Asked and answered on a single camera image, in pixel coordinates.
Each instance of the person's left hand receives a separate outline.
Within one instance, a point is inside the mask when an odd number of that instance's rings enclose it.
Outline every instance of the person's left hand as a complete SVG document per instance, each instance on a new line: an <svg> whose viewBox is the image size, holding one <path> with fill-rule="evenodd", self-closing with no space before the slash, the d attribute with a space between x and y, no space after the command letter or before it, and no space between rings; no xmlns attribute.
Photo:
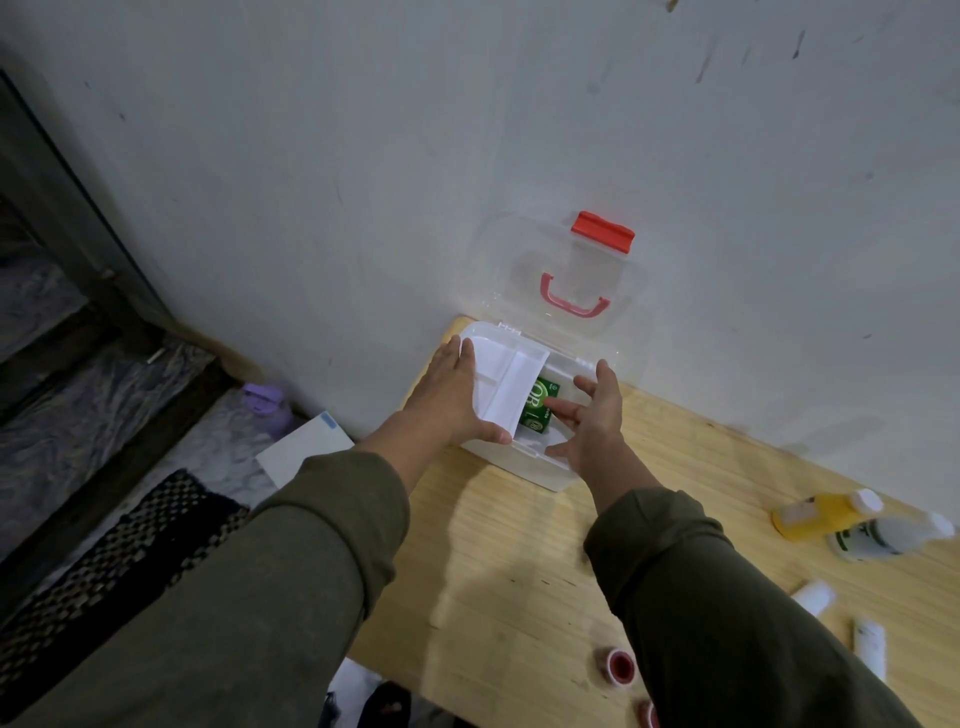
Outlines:
<svg viewBox="0 0 960 728"><path fill-rule="evenodd" d="M444 434L448 445L461 445L467 440L509 445L514 438L507 430L484 422L473 411L475 370L473 342L464 339L461 348L460 337L451 337L434 353L403 411L422 416L426 426Z"/></svg>

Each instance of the black and beige rug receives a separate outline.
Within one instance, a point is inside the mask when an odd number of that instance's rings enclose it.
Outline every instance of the black and beige rug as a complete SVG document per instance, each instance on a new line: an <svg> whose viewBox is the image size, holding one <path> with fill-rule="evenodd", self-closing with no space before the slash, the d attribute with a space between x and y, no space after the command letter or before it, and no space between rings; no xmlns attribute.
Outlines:
<svg viewBox="0 0 960 728"><path fill-rule="evenodd" d="M186 470L168 476L0 629L0 722L53 688L245 522Z"/></svg>

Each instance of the purple bottle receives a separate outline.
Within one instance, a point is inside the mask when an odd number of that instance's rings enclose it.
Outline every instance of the purple bottle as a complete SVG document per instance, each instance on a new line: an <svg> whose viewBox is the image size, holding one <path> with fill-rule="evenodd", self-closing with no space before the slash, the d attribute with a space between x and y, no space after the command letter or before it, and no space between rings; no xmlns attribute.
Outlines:
<svg viewBox="0 0 960 728"><path fill-rule="evenodd" d="M290 403L278 387L244 384L243 400L256 417L257 426L274 440L286 437L303 424L303 420L291 411Z"/></svg>

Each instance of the bottle of yellow liquid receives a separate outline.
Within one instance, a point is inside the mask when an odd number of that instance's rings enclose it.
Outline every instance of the bottle of yellow liquid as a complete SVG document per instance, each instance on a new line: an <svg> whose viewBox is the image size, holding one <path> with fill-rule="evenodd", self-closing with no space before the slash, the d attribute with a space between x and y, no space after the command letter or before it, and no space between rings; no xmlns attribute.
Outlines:
<svg viewBox="0 0 960 728"><path fill-rule="evenodd" d="M821 493L781 506L771 514L771 520L784 539L804 541L843 531L882 510L880 496L869 488L861 488L845 494Z"/></svg>

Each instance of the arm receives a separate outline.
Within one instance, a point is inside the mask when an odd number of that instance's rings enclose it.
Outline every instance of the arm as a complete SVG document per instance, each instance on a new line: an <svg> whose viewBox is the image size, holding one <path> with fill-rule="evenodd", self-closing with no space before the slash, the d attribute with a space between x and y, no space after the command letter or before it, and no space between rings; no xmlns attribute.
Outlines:
<svg viewBox="0 0 960 728"><path fill-rule="evenodd" d="M16 726L311 725L394 578L409 494L447 445L509 434L472 408L473 350L441 347L402 412L297 476Z"/></svg>
<svg viewBox="0 0 960 728"><path fill-rule="evenodd" d="M599 514L584 549L634 648L660 723L917 726L896 696L776 584L717 521L660 486L620 435L616 377L549 400L574 437L552 454L587 482Z"/></svg>

